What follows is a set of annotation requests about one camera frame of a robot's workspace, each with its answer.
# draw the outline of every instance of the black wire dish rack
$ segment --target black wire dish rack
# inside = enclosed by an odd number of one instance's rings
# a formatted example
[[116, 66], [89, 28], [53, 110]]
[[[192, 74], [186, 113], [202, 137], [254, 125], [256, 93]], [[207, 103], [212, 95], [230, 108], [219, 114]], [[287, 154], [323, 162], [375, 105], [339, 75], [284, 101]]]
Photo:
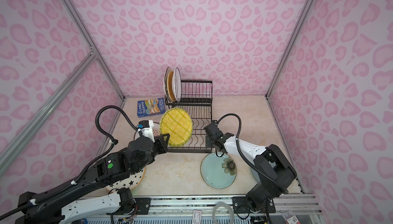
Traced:
[[213, 102], [213, 82], [209, 80], [182, 80], [182, 95], [179, 102], [172, 102], [165, 95], [165, 104], [178, 107], [189, 113], [193, 132], [191, 138], [181, 147], [168, 147], [170, 153], [211, 153], [211, 145], [206, 145], [203, 129], [211, 123]]

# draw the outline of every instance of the star patterned plate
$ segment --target star patterned plate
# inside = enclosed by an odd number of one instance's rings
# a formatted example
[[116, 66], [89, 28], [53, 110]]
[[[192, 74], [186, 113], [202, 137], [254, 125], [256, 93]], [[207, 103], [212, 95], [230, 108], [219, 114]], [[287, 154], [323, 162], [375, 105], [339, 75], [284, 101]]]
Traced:
[[129, 178], [124, 180], [119, 180], [118, 182], [113, 183], [111, 186], [106, 186], [106, 189], [109, 191], [112, 189], [120, 189], [122, 187], [129, 188], [130, 190], [134, 189], [143, 179], [145, 175], [146, 167], [141, 170], [141, 172], [130, 175]]

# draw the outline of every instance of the book cover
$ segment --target book cover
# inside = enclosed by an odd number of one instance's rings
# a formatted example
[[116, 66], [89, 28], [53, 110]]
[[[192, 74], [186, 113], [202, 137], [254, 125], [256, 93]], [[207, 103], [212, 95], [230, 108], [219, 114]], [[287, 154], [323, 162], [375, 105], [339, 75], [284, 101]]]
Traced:
[[165, 113], [164, 98], [146, 99], [138, 101], [138, 117], [146, 117]]

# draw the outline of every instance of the pink leopard print wallpaper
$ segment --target pink leopard print wallpaper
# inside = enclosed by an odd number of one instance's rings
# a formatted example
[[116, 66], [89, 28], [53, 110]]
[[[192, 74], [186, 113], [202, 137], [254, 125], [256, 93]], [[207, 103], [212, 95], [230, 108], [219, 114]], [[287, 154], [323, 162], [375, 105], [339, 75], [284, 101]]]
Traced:
[[393, 0], [317, 0], [272, 103], [330, 224], [393, 222]]
[[[43, 192], [77, 176], [104, 139], [94, 123], [98, 110], [119, 104], [119, 96], [93, 62], [0, 179], [0, 213], [16, 208], [19, 195], [26, 191]], [[101, 115], [103, 129], [114, 115], [113, 109]], [[8, 222], [19, 216], [21, 212], [8, 217]]]
[[0, 155], [87, 55], [60, 0], [0, 0]]
[[265, 94], [305, 0], [73, 0], [125, 95], [168, 66], [214, 94]]

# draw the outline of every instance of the flower design on plate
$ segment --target flower design on plate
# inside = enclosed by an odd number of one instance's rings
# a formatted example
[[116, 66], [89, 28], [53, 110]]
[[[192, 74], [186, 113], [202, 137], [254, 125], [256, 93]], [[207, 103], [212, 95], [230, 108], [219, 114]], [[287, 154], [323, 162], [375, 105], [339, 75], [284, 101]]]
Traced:
[[232, 158], [225, 158], [222, 167], [225, 169], [225, 173], [230, 173], [230, 175], [236, 174], [236, 164]]

